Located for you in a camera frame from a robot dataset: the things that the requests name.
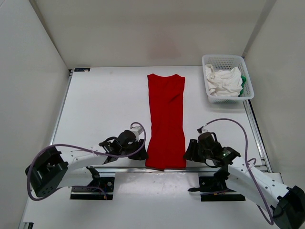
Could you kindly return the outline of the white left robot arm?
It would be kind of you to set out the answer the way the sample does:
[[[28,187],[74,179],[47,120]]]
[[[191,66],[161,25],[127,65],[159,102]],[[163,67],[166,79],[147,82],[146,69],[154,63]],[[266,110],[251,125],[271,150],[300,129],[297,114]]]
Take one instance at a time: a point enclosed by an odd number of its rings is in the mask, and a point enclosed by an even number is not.
[[[95,166],[117,161],[119,158],[146,160],[146,139],[140,138],[145,130],[137,125],[124,130],[118,137],[109,137],[90,149],[55,144],[39,153],[26,168],[28,194],[33,200],[45,199],[63,187],[86,187],[89,191],[99,189],[100,174]]]

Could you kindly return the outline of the red t-shirt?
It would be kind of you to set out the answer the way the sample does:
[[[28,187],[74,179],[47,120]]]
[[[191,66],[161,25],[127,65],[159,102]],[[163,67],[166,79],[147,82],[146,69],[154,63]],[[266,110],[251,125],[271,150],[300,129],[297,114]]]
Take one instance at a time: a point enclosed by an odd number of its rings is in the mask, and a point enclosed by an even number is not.
[[[186,167],[183,131],[183,93],[185,77],[150,74],[148,96],[151,115],[151,139],[147,167],[183,169]]]

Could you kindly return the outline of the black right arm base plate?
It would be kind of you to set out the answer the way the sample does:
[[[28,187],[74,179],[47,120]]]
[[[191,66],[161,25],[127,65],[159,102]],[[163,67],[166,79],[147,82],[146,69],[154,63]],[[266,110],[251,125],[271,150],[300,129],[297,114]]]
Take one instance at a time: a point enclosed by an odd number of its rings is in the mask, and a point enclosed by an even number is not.
[[[188,192],[199,192],[201,202],[237,202],[245,197],[229,189],[223,179],[199,176],[199,187],[191,187]]]

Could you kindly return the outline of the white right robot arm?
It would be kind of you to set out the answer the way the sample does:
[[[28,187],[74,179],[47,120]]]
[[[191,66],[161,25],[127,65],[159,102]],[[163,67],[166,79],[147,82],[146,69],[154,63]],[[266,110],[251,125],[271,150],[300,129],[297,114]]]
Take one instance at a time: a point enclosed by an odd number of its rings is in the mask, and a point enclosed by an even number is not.
[[[184,154],[188,161],[206,163],[211,160],[217,171],[200,181],[200,191],[211,195],[235,191],[264,210],[271,211],[273,222],[281,229],[298,229],[305,222],[305,192],[298,186],[279,183],[246,161],[236,150],[223,147],[213,132],[191,139]]]

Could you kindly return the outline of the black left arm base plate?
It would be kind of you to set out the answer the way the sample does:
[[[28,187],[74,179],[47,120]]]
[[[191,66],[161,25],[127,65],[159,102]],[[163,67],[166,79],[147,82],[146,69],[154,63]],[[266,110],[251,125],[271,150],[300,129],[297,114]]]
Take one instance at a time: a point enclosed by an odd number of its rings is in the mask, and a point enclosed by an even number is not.
[[[100,177],[94,178],[86,186],[74,186],[71,188],[71,200],[113,200],[114,173],[100,173]]]

